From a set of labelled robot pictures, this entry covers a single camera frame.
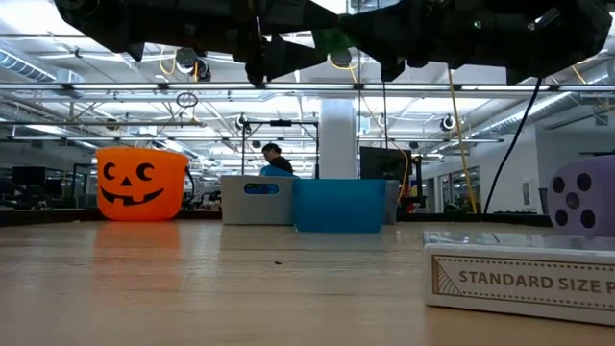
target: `person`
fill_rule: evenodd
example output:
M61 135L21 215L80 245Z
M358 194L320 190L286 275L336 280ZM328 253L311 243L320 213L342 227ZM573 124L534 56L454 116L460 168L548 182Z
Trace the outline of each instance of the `person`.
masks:
M278 144L275 143L269 143L262 147L262 154L265 156L265 159L269 162L269 164L292 174L292 165L281 155L281 153L282 149L280 149Z

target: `white column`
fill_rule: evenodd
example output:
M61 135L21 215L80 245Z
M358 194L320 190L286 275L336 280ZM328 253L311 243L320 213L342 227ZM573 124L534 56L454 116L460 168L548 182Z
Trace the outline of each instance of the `white column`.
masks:
M353 100L322 100L320 178L357 177L357 127Z

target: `purple die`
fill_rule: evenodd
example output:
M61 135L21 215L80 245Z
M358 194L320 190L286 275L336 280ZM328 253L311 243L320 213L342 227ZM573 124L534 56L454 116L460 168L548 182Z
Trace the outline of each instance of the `purple die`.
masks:
M549 186L549 215L564 235L615 236L615 156L559 168Z

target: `blue plastic bin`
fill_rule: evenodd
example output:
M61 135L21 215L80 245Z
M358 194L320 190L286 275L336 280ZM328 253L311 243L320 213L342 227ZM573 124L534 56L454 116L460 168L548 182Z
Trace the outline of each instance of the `blue plastic bin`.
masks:
M384 180L296 180L295 226L299 232L377 233L385 196Z
M294 177L292 173L288 173L283 169L266 165L260 169L260 175L263 177Z

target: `gray storage bin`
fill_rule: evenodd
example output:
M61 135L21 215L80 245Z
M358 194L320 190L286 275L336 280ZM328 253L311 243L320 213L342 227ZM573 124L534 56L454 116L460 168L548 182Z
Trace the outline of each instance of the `gray storage bin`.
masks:
M225 225L294 225L292 177L224 176L222 222ZM249 185L275 185L275 194L250 194Z
M384 225L395 225L397 222L397 199L400 196L400 182L386 181L386 213Z

